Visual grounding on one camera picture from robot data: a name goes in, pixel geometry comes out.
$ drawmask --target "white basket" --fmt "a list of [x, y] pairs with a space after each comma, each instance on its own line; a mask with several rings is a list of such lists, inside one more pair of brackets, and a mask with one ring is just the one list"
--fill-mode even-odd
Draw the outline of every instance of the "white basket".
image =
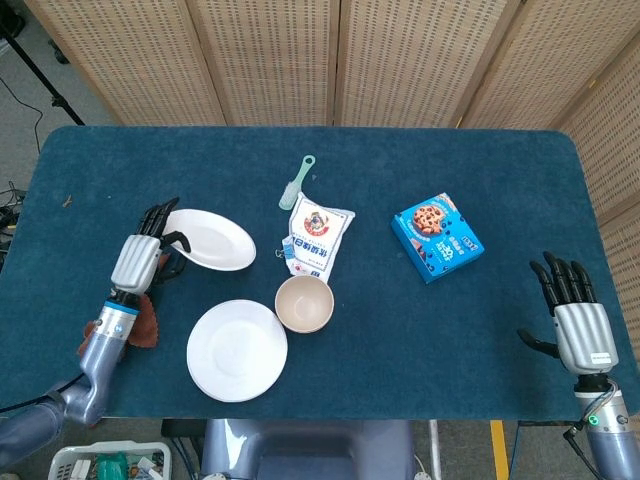
[[48, 480], [69, 480], [77, 460], [91, 460], [98, 453], [118, 453], [131, 455], [153, 455], [162, 452], [164, 467], [162, 479], [171, 480], [171, 450], [162, 442], [136, 443], [130, 440], [121, 442], [98, 442], [85, 447], [65, 447], [55, 454], [49, 469]]

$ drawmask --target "white round plate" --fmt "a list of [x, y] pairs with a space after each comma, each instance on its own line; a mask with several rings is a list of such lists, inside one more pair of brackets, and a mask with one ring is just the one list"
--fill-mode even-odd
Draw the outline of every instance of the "white round plate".
[[195, 384], [221, 402], [244, 402], [273, 385], [287, 359], [287, 336], [274, 313], [231, 300], [205, 313], [189, 336], [187, 365]]
[[194, 263], [214, 270], [241, 270], [256, 258], [256, 245], [247, 232], [228, 218], [204, 210], [175, 210], [167, 219], [164, 233], [186, 235], [191, 252], [179, 242], [172, 246]]

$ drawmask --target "table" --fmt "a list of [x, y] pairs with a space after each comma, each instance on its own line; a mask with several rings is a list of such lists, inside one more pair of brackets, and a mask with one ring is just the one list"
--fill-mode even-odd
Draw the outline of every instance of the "table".
[[[302, 157], [304, 192], [354, 210], [333, 269], [326, 328], [287, 333], [289, 356], [264, 395], [223, 404], [191, 381], [186, 344], [212, 306], [273, 308], [288, 277], [274, 251], [287, 235], [278, 200]], [[425, 285], [393, 235], [394, 213], [440, 192], [486, 253]], [[73, 203], [63, 203], [71, 195]], [[159, 345], [129, 348], [108, 414], [174, 418], [576, 418], [574, 377], [527, 349], [516, 328], [554, 338], [530, 259], [579, 259], [608, 309], [620, 354], [613, 377], [640, 408], [638, 371], [580, 163], [557, 132], [361, 128], [67, 127], [42, 150], [0, 276], [0, 404], [78, 370], [127, 235], [149, 206], [224, 215], [253, 237], [240, 272], [189, 264], [157, 295]]]

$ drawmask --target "beige bowl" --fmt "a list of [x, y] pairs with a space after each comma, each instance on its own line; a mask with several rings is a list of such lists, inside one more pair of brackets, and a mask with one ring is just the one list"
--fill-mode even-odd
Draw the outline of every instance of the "beige bowl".
[[298, 333], [324, 327], [333, 313], [333, 293], [317, 277], [300, 275], [280, 285], [276, 293], [276, 314], [282, 324]]

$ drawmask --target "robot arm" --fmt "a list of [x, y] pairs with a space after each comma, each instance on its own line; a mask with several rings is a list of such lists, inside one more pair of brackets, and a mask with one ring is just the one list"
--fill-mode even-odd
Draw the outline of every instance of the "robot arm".
[[540, 341], [527, 330], [518, 335], [530, 348], [559, 358], [578, 376], [574, 393], [582, 416], [564, 435], [576, 453], [583, 456], [574, 436], [585, 425], [597, 471], [596, 478], [631, 480], [640, 478], [640, 449], [629, 426], [629, 415], [617, 384], [607, 373], [618, 364], [611, 325], [586, 270], [577, 262], [571, 266], [544, 252], [551, 277], [537, 262], [531, 262], [553, 317], [558, 343]]
[[80, 360], [83, 377], [66, 388], [53, 389], [42, 402], [0, 424], [0, 469], [54, 440], [65, 418], [93, 425], [104, 415], [111, 376], [139, 313], [139, 296], [152, 283], [172, 278], [184, 268], [186, 260], [180, 257], [173, 270], [157, 273], [162, 249], [178, 241], [185, 251], [191, 251], [182, 233], [163, 236], [167, 218], [177, 203], [178, 198], [174, 198], [147, 210], [136, 234], [125, 242], [111, 275], [111, 295]]

